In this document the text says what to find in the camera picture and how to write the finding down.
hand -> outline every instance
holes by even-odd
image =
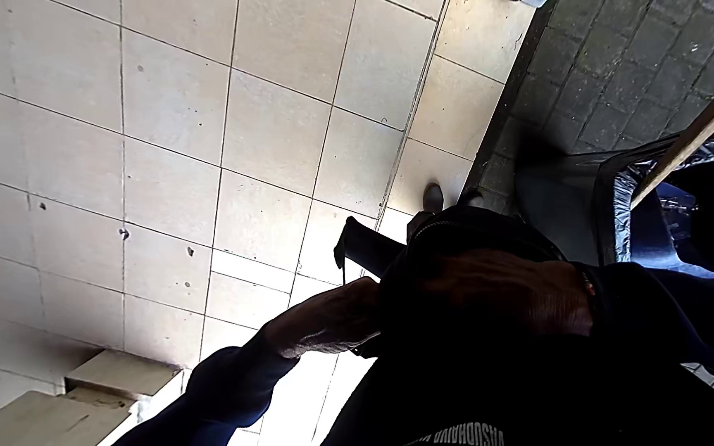
[[[583,275],[567,262],[531,262],[481,249],[437,259],[436,277],[418,291],[452,307],[484,311],[530,334],[589,336],[592,318]]]
[[[316,294],[270,321],[267,341],[285,358],[351,350],[379,334],[378,287],[362,277]]]

dark blue sleeve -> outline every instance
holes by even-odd
[[[702,363],[714,372],[714,279],[637,263],[587,270],[597,287],[592,336],[637,356]]]
[[[236,428],[258,421],[274,385],[298,362],[272,351],[260,330],[242,348],[221,349],[199,363],[180,398],[115,445],[225,445]]]

dark jacket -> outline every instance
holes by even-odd
[[[575,264],[596,290],[591,336],[527,337],[409,292],[428,255],[469,248],[559,258],[534,229],[484,209],[422,225],[382,276],[381,355],[323,444],[714,443],[714,390],[680,365],[714,373],[714,279]],[[200,363],[181,398],[117,444],[226,444],[296,362],[259,331]]]

shoe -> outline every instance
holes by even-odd
[[[484,207],[484,196],[478,189],[471,189],[462,194],[456,202],[459,206]]]
[[[443,190],[440,188],[440,185],[430,183],[423,192],[423,211],[432,214],[442,212],[444,202]]]

wooden stick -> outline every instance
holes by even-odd
[[[714,133],[714,99],[707,108],[693,120],[693,123],[682,132],[674,144],[658,160],[649,175],[647,175],[632,197],[630,209],[639,205],[641,200],[654,190],[662,180],[683,161],[688,159]]]

